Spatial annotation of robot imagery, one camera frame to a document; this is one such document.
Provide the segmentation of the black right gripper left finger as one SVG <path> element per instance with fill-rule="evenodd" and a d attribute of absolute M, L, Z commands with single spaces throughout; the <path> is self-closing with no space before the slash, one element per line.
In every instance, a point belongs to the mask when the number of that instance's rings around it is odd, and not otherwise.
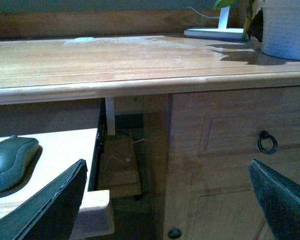
<path fill-rule="evenodd" d="M 68 240 L 82 203 L 87 164 L 78 160 L 0 219 L 0 240 Z"/>

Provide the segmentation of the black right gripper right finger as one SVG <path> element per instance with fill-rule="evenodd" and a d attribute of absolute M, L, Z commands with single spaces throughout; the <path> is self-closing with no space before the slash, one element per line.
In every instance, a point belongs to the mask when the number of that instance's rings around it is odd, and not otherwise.
<path fill-rule="evenodd" d="M 252 160 L 248 170 L 274 238 L 300 240 L 300 185 L 257 159 Z"/>

